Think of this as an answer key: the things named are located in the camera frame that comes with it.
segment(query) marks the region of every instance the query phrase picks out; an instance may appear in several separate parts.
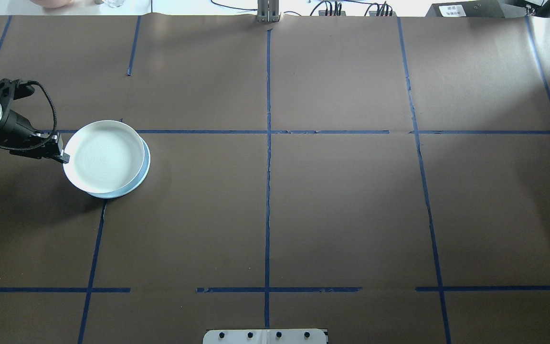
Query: black cable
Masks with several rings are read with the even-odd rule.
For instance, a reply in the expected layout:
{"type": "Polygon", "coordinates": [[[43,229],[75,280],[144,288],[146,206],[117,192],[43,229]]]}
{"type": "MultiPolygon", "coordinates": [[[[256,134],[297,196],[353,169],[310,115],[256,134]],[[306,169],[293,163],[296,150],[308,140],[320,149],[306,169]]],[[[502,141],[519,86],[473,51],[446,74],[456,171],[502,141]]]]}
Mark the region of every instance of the black cable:
{"type": "Polygon", "coordinates": [[[367,8],[366,11],[364,12],[364,17],[366,17],[366,15],[369,13],[369,9],[375,5],[377,6],[377,14],[379,13],[381,7],[376,2],[373,2],[371,5],[369,5],[369,8],[367,8]]]}
{"type": "Polygon", "coordinates": [[[214,4],[214,5],[217,5],[217,6],[220,6],[220,7],[226,7],[227,9],[234,9],[234,10],[241,10],[241,11],[258,11],[258,9],[240,9],[239,7],[226,6],[226,5],[218,4],[214,0],[209,0],[209,1],[211,1],[212,4],[214,4]]]}
{"type": "Polygon", "coordinates": [[[319,4],[315,5],[314,9],[311,11],[311,14],[309,15],[310,17],[313,15],[313,13],[315,12],[315,10],[319,7],[319,5],[323,4],[323,3],[326,3],[326,12],[328,12],[328,4],[330,4],[330,10],[332,10],[332,2],[328,1],[328,0],[322,0],[319,2],[319,4]]]}
{"type": "Polygon", "coordinates": [[[0,145],[0,148],[2,150],[20,151],[20,152],[34,150],[35,148],[39,148],[39,147],[43,146],[44,144],[46,144],[46,142],[52,140],[52,137],[54,136],[54,133],[56,133],[56,109],[54,109],[54,104],[52,104],[52,99],[50,99],[50,95],[48,94],[48,92],[46,92],[44,87],[40,83],[38,83],[37,81],[27,81],[26,84],[27,85],[36,85],[36,86],[38,86],[40,89],[42,89],[42,92],[44,93],[44,96],[46,96],[46,99],[48,100],[48,104],[50,104],[50,109],[52,109],[52,122],[53,122],[52,131],[50,131],[50,135],[48,135],[48,137],[46,137],[41,143],[34,144],[33,146],[29,146],[29,147],[26,147],[26,148],[14,148],[14,147],[7,147],[7,146],[1,146],[0,145]]]}
{"type": "Polygon", "coordinates": [[[385,2],[383,3],[383,5],[381,5],[381,11],[380,11],[379,14],[378,14],[379,17],[385,17],[385,16],[384,16],[385,10],[386,10],[386,8],[388,8],[388,6],[389,6],[389,5],[388,5],[388,2],[387,2],[387,1],[385,1],[385,2]]]}

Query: white sticker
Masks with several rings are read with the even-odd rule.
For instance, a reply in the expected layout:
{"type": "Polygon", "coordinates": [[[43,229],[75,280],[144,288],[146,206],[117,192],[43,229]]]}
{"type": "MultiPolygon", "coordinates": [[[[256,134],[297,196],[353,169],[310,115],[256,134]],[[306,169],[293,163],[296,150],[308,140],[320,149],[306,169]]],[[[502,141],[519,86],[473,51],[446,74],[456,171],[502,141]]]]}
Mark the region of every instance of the white sticker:
{"type": "Polygon", "coordinates": [[[461,5],[439,6],[443,17],[465,17],[464,7],[461,5]]]}

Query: white mounting plate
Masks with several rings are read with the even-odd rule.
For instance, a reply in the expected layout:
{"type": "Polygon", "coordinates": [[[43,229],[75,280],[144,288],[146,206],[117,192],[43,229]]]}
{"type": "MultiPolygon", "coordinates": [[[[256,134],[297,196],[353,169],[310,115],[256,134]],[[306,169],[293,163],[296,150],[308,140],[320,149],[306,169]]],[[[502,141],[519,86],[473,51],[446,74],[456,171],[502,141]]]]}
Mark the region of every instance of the white mounting plate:
{"type": "Polygon", "coordinates": [[[203,344],[328,344],[328,336],[320,329],[211,330],[205,333],[203,344]]]}

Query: metal bracket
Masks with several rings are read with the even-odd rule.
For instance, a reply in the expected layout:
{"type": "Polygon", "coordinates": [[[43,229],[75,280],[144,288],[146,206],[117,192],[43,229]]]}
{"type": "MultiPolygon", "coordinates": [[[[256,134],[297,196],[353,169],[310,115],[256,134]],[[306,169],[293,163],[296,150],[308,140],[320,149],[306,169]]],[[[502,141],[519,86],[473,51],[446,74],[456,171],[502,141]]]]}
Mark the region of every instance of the metal bracket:
{"type": "Polygon", "coordinates": [[[247,329],[211,330],[203,344],[328,344],[328,331],[323,329],[247,329]]]}
{"type": "Polygon", "coordinates": [[[259,22],[279,22],[279,0],[258,0],[259,22]]]}

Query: pink object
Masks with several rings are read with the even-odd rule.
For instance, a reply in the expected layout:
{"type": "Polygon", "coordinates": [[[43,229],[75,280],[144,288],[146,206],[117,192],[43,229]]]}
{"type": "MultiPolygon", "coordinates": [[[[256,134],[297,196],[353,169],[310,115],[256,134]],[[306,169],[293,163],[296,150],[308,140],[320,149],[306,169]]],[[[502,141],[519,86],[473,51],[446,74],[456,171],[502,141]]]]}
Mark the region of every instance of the pink object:
{"type": "Polygon", "coordinates": [[[34,4],[37,4],[48,9],[55,9],[56,7],[62,7],[74,0],[31,0],[34,4]]]}

